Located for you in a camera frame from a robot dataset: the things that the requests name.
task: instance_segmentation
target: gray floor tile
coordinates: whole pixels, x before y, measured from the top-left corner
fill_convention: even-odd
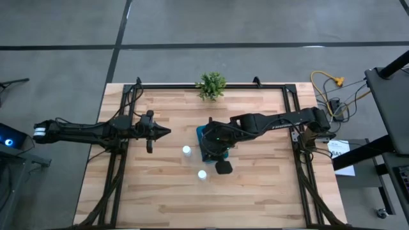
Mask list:
[[[390,178],[384,176],[384,181],[387,185],[396,215],[390,215],[386,219],[381,219],[376,216],[375,210],[384,208],[378,188],[340,188],[339,190],[349,224],[357,227],[375,229],[409,229]]]
[[[134,1],[123,43],[406,41],[408,21],[399,1]]]
[[[125,0],[2,0],[0,45],[114,44]]]
[[[111,54],[96,50],[0,52],[2,81],[30,78],[2,94],[1,122],[29,135],[35,123],[58,116],[94,123]],[[37,144],[30,151],[52,162],[43,172],[33,172],[26,182],[13,229],[72,224],[88,151],[88,144],[68,142]]]

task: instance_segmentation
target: concrete floor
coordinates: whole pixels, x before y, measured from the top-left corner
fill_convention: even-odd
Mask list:
[[[0,2],[2,45],[114,44],[125,0]],[[408,15],[398,0],[134,0],[123,39],[133,43],[387,42],[409,39]],[[193,82],[218,71],[228,82],[308,82],[313,70],[362,80],[409,47],[121,50],[113,82]],[[57,116],[93,123],[98,116],[111,50],[0,51],[0,81],[29,77],[2,96],[0,122],[32,133],[33,124]],[[324,77],[316,77],[322,85]],[[331,93],[346,99],[357,84]],[[340,139],[386,134],[372,96],[338,132]],[[37,145],[33,154],[51,166],[27,181],[12,229],[69,226],[89,145]],[[396,216],[376,218],[382,200],[374,188],[340,188],[348,222],[357,227],[409,229],[389,182]]]

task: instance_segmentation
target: blue object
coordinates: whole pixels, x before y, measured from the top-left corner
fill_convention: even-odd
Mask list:
[[[203,137],[203,129],[205,128],[206,125],[202,125],[196,128],[196,134],[197,134],[197,140],[199,141],[199,146],[200,146],[200,152],[202,154],[202,161],[206,163],[212,163],[215,162],[215,160],[207,160],[206,155],[204,151],[202,150],[202,137]],[[223,156],[223,158],[229,157],[229,152],[226,152]]]
[[[13,145],[13,140],[7,139],[5,142],[6,146],[12,146]]]

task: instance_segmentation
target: yellow cable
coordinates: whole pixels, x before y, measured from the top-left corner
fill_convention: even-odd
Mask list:
[[[339,87],[341,87],[341,86],[343,85],[343,82],[344,82],[345,78],[344,78],[344,77],[333,77],[333,76],[331,76],[331,74],[328,74],[328,73],[326,73],[326,72],[324,72],[324,71],[313,71],[313,72],[310,74],[311,83],[313,84],[314,88],[315,88],[315,89],[320,93],[320,95],[322,96],[322,99],[324,100],[325,104],[327,105],[328,112],[329,112],[329,114],[330,114],[332,117],[336,117],[336,116],[342,115],[342,114],[345,112],[345,110],[348,109],[348,106],[350,106],[350,104],[352,104],[353,102],[355,102],[355,101],[357,101],[357,100],[359,100],[359,99],[361,99],[361,98],[364,98],[366,95],[368,95],[368,94],[371,92],[371,91],[369,90],[368,92],[366,92],[366,93],[360,95],[359,97],[357,97],[357,99],[354,99],[354,100],[350,101],[349,103],[346,103],[346,104],[345,104],[345,105],[346,105],[346,106],[345,106],[345,109],[343,109],[338,115],[335,115],[335,114],[333,114],[332,111],[331,111],[330,104],[329,104],[329,101],[328,101],[327,96],[325,96],[325,94],[318,88],[318,86],[315,85],[315,82],[314,82],[314,74],[316,74],[316,73],[320,73],[320,74],[323,74],[323,75],[325,75],[325,76],[331,78],[332,80],[334,80],[334,82],[335,82],[335,83],[337,84],[337,86],[339,86]]]

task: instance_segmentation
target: blue light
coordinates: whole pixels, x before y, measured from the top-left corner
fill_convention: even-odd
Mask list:
[[[13,140],[7,139],[4,143],[6,144],[6,146],[11,146],[13,145]]]

